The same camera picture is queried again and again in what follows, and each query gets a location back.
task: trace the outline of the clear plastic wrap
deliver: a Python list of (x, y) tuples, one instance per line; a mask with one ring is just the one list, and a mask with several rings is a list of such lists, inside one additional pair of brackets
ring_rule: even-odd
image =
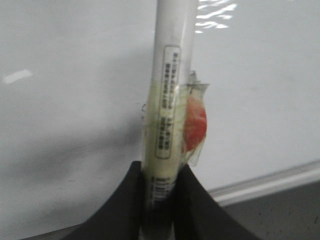
[(165, 240), (170, 235), (171, 193), (179, 169), (188, 162), (197, 163), (205, 140), (207, 117), (203, 96), (207, 87), (208, 84), (197, 80), (195, 72), (189, 76), (189, 84), (175, 85), (174, 81), (151, 84), (143, 128), (145, 239)]

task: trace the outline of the barcode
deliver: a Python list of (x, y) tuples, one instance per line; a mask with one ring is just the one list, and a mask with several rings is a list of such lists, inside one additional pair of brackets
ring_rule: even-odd
[(152, 177), (150, 189), (151, 205), (154, 208), (159, 207), (168, 198), (173, 186), (170, 183), (170, 178)]

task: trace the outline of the white cylinder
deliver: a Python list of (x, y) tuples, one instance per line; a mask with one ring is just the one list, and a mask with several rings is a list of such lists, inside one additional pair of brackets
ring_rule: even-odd
[(152, 80), (161, 81), (165, 48), (179, 48), (178, 84), (188, 83), (198, 0), (158, 0)]

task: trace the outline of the white label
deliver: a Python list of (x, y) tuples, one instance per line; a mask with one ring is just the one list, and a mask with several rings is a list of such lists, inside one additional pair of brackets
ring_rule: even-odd
[(169, 159), (171, 155), (175, 106), (179, 93), (177, 90), (180, 54), (178, 46), (164, 48), (155, 148), (155, 156), (159, 159)]

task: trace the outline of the gray floor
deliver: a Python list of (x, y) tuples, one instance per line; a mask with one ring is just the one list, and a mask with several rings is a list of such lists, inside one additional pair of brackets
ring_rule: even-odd
[[(320, 239), (320, 182), (224, 207), (262, 240)], [(24, 240), (59, 240), (69, 227)]]

